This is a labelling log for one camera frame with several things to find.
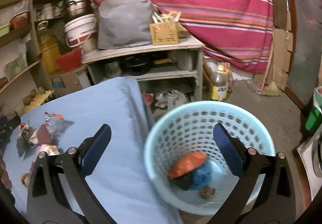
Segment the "wicker basket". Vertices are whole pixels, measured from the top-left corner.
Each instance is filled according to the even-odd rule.
[[[150,24],[150,32],[153,45],[169,45],[179,43],[177,22]]]

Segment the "plastic bottle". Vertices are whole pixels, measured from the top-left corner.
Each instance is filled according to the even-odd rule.
[[[42,63],[49,76],[61,71],[56,59],[61,56],[54,33],[47,28],[48,21],[40,22],[37,26],[39,51],[42,54]]]
[[[223,101],[227,97],[229,84],[229,70],[225,70],[223,65],[217,66],[217,71],[212,75],[212,86],[209,89],[209,97],[214,101]]]

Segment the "gray bag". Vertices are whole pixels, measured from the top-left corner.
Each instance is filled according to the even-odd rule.
[[[109,50],[151,44],[149,24],[157,9],[149,0],[105,0],[99,7],[98,48]]]

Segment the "orange plastic bag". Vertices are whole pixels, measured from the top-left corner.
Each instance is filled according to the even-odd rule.
[[[198,167],[206,160],[207,155],[199,151],[184,155],[168,172],[168,177],[174,179],[180,177]]]

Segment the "red container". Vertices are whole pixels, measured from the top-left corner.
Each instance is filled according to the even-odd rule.
[[[82,65],[82,50],[80,48],[76,48],[57,58],[56,62],[63,71],[73,71]]]
[[[23,26],[28,25],[29,23],[28,13],[29,11],[25,11],[17,15],[14,15],[10,21],[11,29],[16,30],[16,29],[22,28]]]

